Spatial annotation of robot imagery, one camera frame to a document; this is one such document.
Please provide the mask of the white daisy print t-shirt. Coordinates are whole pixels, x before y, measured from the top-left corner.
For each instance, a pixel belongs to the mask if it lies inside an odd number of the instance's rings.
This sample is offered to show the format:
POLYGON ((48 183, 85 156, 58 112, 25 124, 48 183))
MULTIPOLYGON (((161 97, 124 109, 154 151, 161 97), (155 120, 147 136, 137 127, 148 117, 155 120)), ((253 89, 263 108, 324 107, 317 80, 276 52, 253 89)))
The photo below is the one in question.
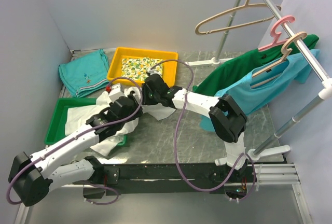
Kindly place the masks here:
MULTIPOLYGON (((125 96, 128 96, 130 92, 134 91, 135 92, 135 98, 139 100, 140 93, 137 87, 129 87, 123 89, 123 92, 125 96)), ((97 100, 109 100, 110 103, 112 102, 110 98, 108 97, 108 93, 105 91, 103 92, 97 100)), ((170 115, 172 115, 175 112, 174 108, 171 107, 164 107, 162 104, 158 103, 157 105, 144 105, 142 106, 143 108, 143 113, 145 114, 150 114, 153 116, 156 120, 162 120, 170 115)), ((110 153, 110 151, 115 148, 119 143, 123 141, 123 138, 126 134, 129 134, 135 130, 139 123, 138 119, 135 119, 133 121, 127 122, 124 124, 121 130, 117 131, 114 136, 111 136, 100 143, 91 146, 91 149, 94 150, 95 152, 106 156, 110 153)))

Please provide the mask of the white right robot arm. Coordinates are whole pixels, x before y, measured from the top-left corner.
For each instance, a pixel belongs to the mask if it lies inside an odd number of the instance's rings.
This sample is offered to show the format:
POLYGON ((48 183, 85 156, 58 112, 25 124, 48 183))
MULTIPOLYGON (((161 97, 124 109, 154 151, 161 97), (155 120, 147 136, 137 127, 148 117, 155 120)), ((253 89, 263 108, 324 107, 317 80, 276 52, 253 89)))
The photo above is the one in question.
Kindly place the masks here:
POLYGON ((206 96, 178 86, 168 87, 158 74, 147 77, 142 84, 142 93, 145 105, 184 108, 209 118, 213 130, 226 147, 226 157, 216 159, 215 164, 229 166, 227 176, 231 181, 238 182, 245 176, 244 131, 247 116, 231 96, 206 96))

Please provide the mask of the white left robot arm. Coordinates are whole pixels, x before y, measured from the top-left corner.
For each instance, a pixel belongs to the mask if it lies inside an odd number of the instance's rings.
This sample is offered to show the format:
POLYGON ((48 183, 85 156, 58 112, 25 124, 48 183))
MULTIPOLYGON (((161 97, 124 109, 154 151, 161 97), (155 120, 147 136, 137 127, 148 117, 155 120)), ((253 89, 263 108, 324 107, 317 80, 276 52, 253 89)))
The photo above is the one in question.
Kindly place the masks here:
POLYGON ((142 97, 134 92, 121 96, 54 145, 32 155, 25 152, 16 155, 8 177, 7 202, 33 206, 63 185, 77 181, 100 182, 104 167, 95 157, 69 165, 64 165, 64 162, 114 136, 126 123, 140 117, 143 113, 142 103, 142 97))

